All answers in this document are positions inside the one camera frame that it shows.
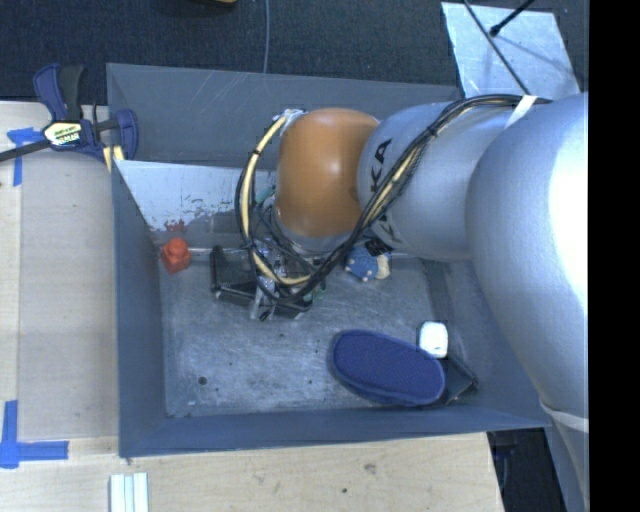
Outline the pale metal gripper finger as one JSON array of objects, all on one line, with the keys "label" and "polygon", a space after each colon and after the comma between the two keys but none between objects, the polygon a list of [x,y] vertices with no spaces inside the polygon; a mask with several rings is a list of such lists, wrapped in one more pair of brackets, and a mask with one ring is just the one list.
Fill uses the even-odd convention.
[{"label": "pale metal gripper finger", "polygon": [[251,305],[249,306],[251,320],[268,321],[273,317],[273,303],[271,297],[258,288]]}]

